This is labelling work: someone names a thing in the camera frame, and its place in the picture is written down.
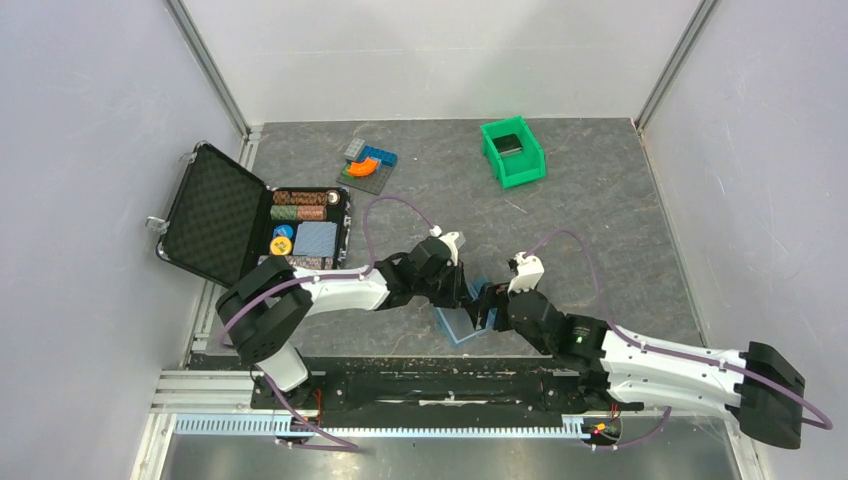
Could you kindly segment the blue leather card holder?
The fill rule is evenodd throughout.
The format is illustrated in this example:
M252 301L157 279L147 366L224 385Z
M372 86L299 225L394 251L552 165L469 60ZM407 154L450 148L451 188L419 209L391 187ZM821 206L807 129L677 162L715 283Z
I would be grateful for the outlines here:
M480 326L474 326L467 311L434 307L439 330L453 346L458 346L492 331L497 317L497 308L491 308Z

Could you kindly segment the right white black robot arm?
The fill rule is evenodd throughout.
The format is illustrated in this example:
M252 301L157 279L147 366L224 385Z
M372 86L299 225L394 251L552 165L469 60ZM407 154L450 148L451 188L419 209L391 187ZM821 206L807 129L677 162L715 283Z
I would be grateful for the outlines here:
M514 331L539 353L579 373L577 392L591 408L608 403L659 406L732 418L742 433L789 450L801 445L805 380L774 347L710 350L640 336L591 316L566 314L536 290L505 283L476 289L478 318Z

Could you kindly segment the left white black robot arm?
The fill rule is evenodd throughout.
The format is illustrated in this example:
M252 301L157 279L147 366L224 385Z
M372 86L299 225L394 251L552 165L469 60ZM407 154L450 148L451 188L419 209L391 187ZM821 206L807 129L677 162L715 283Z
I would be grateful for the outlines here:
M301 322L344 310L382 311L423 297L438 307L471 304L459 249L460 232L429 236L400 252L356 269L296 268L286 258L265 260L216 302L215 308L240 360L256 365L290 407L306 405L314 381L289 339Z

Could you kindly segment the blue playing card deck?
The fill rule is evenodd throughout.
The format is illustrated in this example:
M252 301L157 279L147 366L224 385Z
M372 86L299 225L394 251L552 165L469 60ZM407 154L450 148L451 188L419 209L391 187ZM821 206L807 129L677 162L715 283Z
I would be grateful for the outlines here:
M336 252L337 225L332 222L301 223L294 237L294 256L330 258Z

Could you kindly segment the grey lego baseplate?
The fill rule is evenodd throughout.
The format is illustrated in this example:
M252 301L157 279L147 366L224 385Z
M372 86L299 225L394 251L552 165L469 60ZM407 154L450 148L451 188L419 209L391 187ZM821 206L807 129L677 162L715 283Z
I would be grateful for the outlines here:
M395 169L395 167L388 167L381 164L379 170L368 177L352 178L343 174L347 165L338 174L336 182L373 195L379 195L382 192Z

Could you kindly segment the white dealer button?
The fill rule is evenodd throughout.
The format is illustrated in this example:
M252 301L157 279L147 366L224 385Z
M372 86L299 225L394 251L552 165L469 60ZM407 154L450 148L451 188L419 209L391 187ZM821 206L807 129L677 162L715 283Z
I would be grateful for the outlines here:
M328 205L337 205L341 200L341 195L336 190L330 190L326 193L326 202Z

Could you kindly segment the poker chip row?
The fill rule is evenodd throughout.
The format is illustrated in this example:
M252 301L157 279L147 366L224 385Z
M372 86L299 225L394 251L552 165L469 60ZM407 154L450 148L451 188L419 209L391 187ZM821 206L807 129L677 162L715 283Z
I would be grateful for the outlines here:
M273 221L323 221L327 207L323 205L274 205L270 208Z
M277 190L272 193L274 205L287 206L324 206L328 204L327 193L323 191Z
M287 271L293 269L309 269L309 270L328 270L332 269L334 266L334 259L331 257L317 257L317 256L304 256L304 255L294 255L294 256L271 256L271 255L260 255L258 260L256 261L256 265L262 265L263 263L271 263L271 268Z

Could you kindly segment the grey lego brick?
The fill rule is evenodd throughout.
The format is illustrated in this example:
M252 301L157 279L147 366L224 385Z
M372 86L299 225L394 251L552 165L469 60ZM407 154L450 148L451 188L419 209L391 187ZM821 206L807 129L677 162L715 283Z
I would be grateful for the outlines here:
M353 138L344 150L343 156L348 162L356 162L365 147L365 141L361 138Z

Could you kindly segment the green plastic bin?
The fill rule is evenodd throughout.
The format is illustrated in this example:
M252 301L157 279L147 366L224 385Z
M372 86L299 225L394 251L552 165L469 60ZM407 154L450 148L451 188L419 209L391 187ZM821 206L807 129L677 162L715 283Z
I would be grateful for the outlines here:
M480 126L482 154L503 189L547 176L546 154L527 121L515 116Z

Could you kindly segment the black object in bin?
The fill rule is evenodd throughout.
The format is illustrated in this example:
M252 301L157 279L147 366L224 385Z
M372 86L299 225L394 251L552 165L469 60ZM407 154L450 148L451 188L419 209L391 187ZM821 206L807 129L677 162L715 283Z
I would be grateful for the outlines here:
M493 145L501 157L520 154L523 152L523 145L520 137L517 134L509 134L493 138Z

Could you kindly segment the blue poker chip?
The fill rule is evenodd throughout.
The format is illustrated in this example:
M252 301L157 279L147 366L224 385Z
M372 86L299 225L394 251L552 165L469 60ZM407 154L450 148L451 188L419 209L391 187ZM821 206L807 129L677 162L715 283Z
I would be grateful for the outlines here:
M272 232L273 238L284 237L291 239L294 236L294 227L287 224L278 225Z

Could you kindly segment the black poker chip case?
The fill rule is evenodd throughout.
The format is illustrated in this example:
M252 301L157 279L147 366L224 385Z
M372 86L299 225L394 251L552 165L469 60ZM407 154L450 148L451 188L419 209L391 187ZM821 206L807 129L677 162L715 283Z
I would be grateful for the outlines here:
M352 216L351 194L344 187L274 187L206 141L184 155L187 165L164 218L150 217L147 227L158 233L155 252L161 260L224 287L251 271L260 255L270 255L274 228L307 221L273 221L270 208L277 190L336 190L337 205L327 207L319 222L337 225L332 269L347 256Z

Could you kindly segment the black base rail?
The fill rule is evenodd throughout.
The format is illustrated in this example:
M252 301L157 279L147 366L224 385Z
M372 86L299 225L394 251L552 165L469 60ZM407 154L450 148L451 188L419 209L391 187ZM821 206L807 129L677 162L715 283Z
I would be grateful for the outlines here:
M545 357L307 357L288 393L323 427L554 427L564 415L637 412L606 392L603 373Z

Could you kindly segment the aluminium corner post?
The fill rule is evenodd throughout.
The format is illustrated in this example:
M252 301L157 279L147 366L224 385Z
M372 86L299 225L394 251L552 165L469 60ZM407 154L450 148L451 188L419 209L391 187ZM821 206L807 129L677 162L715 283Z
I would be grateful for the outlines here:
M672 87L696 42L708 25L719 0L701 0L688 21L683 33L672 50L638 116L633 121L636 132L643 136L657 113L663 99Z
M233 127L243 139L247 139L251 133L251 126L226 84L187 5L182 0L164 0L164 5Z

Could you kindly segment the right aluminium corner post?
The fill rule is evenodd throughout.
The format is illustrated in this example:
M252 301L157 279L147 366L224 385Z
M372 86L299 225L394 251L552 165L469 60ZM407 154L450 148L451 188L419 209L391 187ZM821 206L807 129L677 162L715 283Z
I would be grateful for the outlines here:
M657 113L663 99L672 87L696 42L708 25L719 0L701 0L688 21L683 33L672 50L638 116L633 121L636 132L643 136Z

